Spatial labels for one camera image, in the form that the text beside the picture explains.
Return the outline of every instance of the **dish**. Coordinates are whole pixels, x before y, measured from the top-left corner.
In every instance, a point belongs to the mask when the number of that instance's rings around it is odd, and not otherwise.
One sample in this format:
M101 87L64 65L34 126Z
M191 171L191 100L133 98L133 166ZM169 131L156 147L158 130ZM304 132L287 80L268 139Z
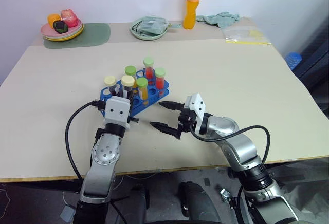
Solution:
M140 35L139 32L136 32L132 29L132 27L136 24L138 24L139 22L141 22L143 19L138 19L138 20L135 20L132 22L132 25L130 26L130 32L135 36L137 37L138 39L141 39L141 40L146 40L146 41L151 41L151 40L156 40L158 38L161 38L162 36L165 35L165 33L167 32L168 28L160 35L150 35L150 34L147 34L147 35Z
M72 33L76 31L79 31L81 29L81 26L82 26L82 22L81 20L79 20L77 26L70 27L66 33L59 34L54 29L52 29L49 23L47 23L41 27L40 31L44 36L59 39L59 38L63 38L64 36L72 35Z
M53 38L48 38L46 36L44 36L44 38L49 40L49 41L53 41L53 42L67 41L67 40L70 40L70 39L75 38L76 36L80 35L82 33L83 29L84 29L84 25L82 24L82 28L77 33L75 33L73 35L70 35L70 36L67 36L65 38L53 39Z
M45 36L45 37L46 38L49 38L49 39L63 39L63 38L67 38L69 36L72 36L72 35L76 34L78 31L80 31L81 28L82 28L82 26L83 26L83 23L81 23L81 26L79 27L79 29L77 31L74 31L74 32L72 32L72 33L70 33L68 35L64 35L64 36Z

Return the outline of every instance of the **green cap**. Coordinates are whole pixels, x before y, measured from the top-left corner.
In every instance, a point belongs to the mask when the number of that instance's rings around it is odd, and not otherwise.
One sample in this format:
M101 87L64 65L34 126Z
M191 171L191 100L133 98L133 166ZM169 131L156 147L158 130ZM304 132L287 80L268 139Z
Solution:
M148 80L146 78L138 78L137 86L139 88L146 88L148 86Z
M124 69L125 74L129 76L135 76L136 75L136 68L134 66L126 66Z
M145 57L144 60L143 60L143 63L146 67L148 66L153 66L154 64L154 60L152 57L148 56L148 57Z
M155 68L155 76L163 78L166 75L166 70L163 67Z

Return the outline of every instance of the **dark fruit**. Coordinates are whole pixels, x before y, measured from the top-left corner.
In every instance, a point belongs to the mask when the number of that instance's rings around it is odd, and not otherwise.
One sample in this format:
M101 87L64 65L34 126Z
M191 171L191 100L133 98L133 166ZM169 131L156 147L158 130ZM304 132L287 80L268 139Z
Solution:
M54 21L52 26L53 26L54 30L59 34L66 33L68 31L67 24L62 20Z

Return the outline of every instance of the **green placemat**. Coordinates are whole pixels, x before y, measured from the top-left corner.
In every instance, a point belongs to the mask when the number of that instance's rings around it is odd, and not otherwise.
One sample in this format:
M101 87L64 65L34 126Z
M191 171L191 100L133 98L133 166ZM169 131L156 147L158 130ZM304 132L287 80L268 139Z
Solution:
M108 41L111 30L105 23L84 24L84 29L76 38L63 42L52 42L44 39L43 45L46 48L78 48L90 47L104 44Z

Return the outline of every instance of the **cloth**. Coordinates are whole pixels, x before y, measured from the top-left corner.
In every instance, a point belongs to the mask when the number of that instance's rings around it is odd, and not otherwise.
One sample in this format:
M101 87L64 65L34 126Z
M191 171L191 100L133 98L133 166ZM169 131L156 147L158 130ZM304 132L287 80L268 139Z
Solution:
M221 12L217 15L211 15L211 16L197 16L196 20L199 22L206 22L210 25L217 24L220 28L226 28L230 25L233 25L235 21L238 21L240 19L240 16L238 14L230 14L229 12Z

